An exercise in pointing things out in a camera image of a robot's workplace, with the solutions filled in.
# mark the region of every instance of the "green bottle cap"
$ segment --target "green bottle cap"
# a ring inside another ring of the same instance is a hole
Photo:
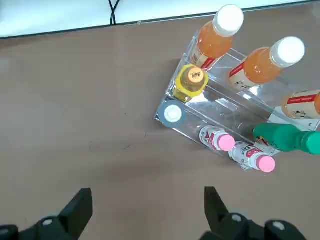
[[[302,138],[302,148],[309,154],[320,155],[320,132],[310,131]]]

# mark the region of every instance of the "green bottle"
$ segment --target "green bottle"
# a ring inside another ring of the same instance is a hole
[[[261,123],[254,128],[253,136],[258,143],[282,152],[301,150],[308,154],[320,154],[318,131],[300,131],[291,124]]]

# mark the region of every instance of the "red label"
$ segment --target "red label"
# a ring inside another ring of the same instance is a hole
[[[302,103],[311,103],[316,100],[318,94],[309,95],[309,96],[297,96],[289,98],[288,104],[302,104]]]
[[[241,63],[239,66],[235,67],[234,69],[231,70],[230,72],[230,78],[233,76],[233,75],[236,75],[238,72],[240,72],[242,69],[244,69],[244,64],[245,62]]]
[[[215,61],[215,58],[207,58],[207,60],[205,60],[205,62],[203,63],[203,65],[201,66],[202,69],[207,69],[208,67],[210,67],[210,65]]]
[[[250,151],[247,151],[247,152],[246,152],[246,156],[247,156],[248,158],[251,158],[251,156],[252,156],[253,154],[256,154],[256,153],[263,153],[263,151],[261,151],[259,148],[254,148],[254,149],[252,149],[252,150],[250,150]]]
[[[214,150],[217,150],[217,148],[215,147],[215,144],[214,144],[214,137],[215,137],[215,135],[214,135],[213,133],[211,133],[211,136],[209,136],[208,130],[206,131],[205,139],[208,139],[208,143],[210,144],[210,146],[211,146]]]

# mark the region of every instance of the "plastic bottle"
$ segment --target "plastic bottle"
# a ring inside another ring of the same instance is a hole
[[[185,65],[175,80],[173,96],[187,103],[202,93],[208,80],[208,74],[199,67],[192,64]]]
[[[229,151],[229,156],[244,170],[256,169],[264,173],[271,173],[276,168],[276,161],[273,157],[242,141],[235,143],[234,148]]]
[[[320,119],[320,90],[301,91],[285,97],[282,111],[292,119]]]
[[[199,31],[197,44],[191,53],[191,62],[209,70],[231,48],[234,35],[244,22],[244,13],[235,5],[223,6],[213,20]]]
[[[165,101],[158,107],[157,116],[167,128],[178,128],[186,119],[185,106],[179,101]]]
[[[253,130],[258,143],[282,152],[301,150],[308,154],[320,154],[320,132],[300,131],[291,124],[261,123]]]
[[[216,151],[230,151],[234,148],[235,139],[222,128],[204,126],[199,132],[200,141],[208,148]]]
[[[271,82],[284,68],[299,62],[305,54],[304,43],[295,36],[285,37],[272,47],[253,51],[229,73],[228,83],[238,90]]]

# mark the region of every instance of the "pink bottle cap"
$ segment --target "pink bottle cap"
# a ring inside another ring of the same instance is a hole
[[[235,145],[236,141],[235,139],[230,136],[229,134],[224,134],[220,136],[217,140],[219,148],[221,148],[223,151],[231,151]]]
[[[256,160],[257,167],[264,173],[271,173],[276,168],[276,161],[273,157],[262,155]]]

